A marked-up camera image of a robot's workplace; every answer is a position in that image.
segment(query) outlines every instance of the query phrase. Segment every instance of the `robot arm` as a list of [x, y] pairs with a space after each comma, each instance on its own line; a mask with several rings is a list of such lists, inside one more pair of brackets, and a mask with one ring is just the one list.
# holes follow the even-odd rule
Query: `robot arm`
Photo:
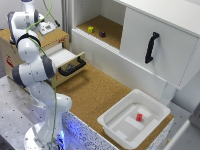
[[[49, 150], [49, 143], [51, 142], [52, 131], [54, 126], [55, 114], [55, 93], [51, 86], [44, 82], [44, 80], [51, 79], [55, 76], [56, 67], [51, 59], [46, 56], [40, 57], [39, 47], [29, 39], [31, 37], [39, 45], [39, 38], [34, 30], [39, 28], [42, 35], [52, 32], [55, 29], [51, 23], [40, 22], [35, 25], [26, 34], [26, 29], [31, 25], [44, 18], [34, 8], [34, 0], [21, 0], [24, 12], [11, 12], [8, 14], [8, 24], [10, 27], [11, 38], [10, 42], [16, 44], [20, 58], [26, 63], [15, 66], [12, 70], [14, 81], [22, 86], [28, 87], [31, 95], [31, 100], [39, 107], [46, 109], [46, 120], [36, 139], [40, 141], [42, 147]], [[57, 97], [57, 119], [54, 138], [62, 132], [62, 113], [68, 111], [72, 106], [70, 97], [62, 94], [56, 94]]]

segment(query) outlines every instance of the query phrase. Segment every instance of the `drawer handle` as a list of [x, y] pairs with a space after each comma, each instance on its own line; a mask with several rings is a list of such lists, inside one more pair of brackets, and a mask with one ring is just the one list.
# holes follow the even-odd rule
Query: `drawer handle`
[[77, 70], [83, 68], [86, 65], [86, 62], [84, 60], [82, 60], [80, 56], [77, 58], [77, 61], [80, 63], [78, 66], [75, 66], [75, 67], [73, 67], [69, 70], [66, 70], [66, 71], [62, 70], [62, 68], [60, 67], [60, 68], [58, 68], [58, 72], [62, 76], [67, 77], [67, 76], [71, 75], [72, 73], [76, 72]]
[[147, 54], [145, 57], [145, 63], [148, 64], [153, 60], [153, 57], [151, 57], [153, 46], [154, 46], [154, 40], [157, 39], [160, 35], [156, 32], [153, 33], [153, 36], [151, 37], [147, 49]]

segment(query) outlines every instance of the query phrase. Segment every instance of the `green cable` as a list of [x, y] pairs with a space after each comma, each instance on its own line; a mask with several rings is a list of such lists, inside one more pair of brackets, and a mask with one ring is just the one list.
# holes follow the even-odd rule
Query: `green cable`
[[44, 19], [46, 19], [47, 16], [50, 14], [51, 9], [52, 9], [52, 0], [51, 0], [51, 7], [50, 7], [50, 9], [48, 9], [48, 13], [46, 14], [46, 16], [45, 16], [43, 19], [41, 19], [40, 21], [38, 21], [38, 22], [36, 22], [36, 23], [30, 25], [30, 26], [27, 28], [26, 33], [28, 33], [28, 31], [30, 30], [30, 28], [32, 28], [32, 27], [35, 26], [36, 24], [39, 24], [41, 21], [43, 21]]
[[[29, 26], [26, 30], [26, 33], [28, 33], [28, 31], [36, 24], [39, 24], [41, 21], [43, 21], [44, 19], [47, 18], [47, 16], [51, 13], [51, 9], [52, 9], [52, 0], [51, 0], [51, 7], [48, 10], [48, 13], [46, 14], [46, 16], [41, 19], [40, 21], [32, 24], [31, 26]], [[29, 38], [40, 50], [42, 50], [42, 52], [44, 53], [45, 56], [46, 53], [44, 52], [44, 50], [42, 49], [42, 47], [40, 47], [40, 45], [34, 41], [32, 38]], [[54, 125], [53, 125], [53, 133], [52, 133], [52, 138], [51, 138], [51, 150], [52, 150], [52, 145], [53, 145], [53, 136], [54, 136], [54, 131], [55, 131], [55, 126], [56, 126], [56, 115], [57, 115], [57, 97], [56, 97], [56, 84], [55, 84], [55, 77], [53, 77], [53, 84], [54, 84], [54, 94], [55, 94], [55, 116], [54, 116]]]
[[46, 10], [48, 11], [48, 8], [47, 8], [47, 5], [46, 5], [45, 0], [43, 0], [43, 2], [44, 2], [44, 6], [45, 6]]

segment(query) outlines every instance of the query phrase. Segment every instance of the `open drawer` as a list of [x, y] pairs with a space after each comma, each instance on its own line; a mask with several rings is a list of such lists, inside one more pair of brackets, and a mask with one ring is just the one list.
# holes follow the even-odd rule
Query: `open drawer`
[[86, 65], [84, 52], [74, 55], [66, 49], [61, 49], [51, 54], [49, 58], [56, 66], [56, 86], [81, 72]]
[[127, 8], [120, 55], [180, 86], [198, 37]]

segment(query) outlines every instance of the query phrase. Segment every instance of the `white plastic bin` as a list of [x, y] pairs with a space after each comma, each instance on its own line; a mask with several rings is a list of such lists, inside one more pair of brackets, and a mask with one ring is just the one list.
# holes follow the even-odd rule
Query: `white plastic bin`
[[[136, 149], [169, 115], [170, 109], [140, 90], [133, 90], [111, 107], [98, 122], [106, 134], [126, 149]], [[141, 122], [137, 114], [143, 114]]]

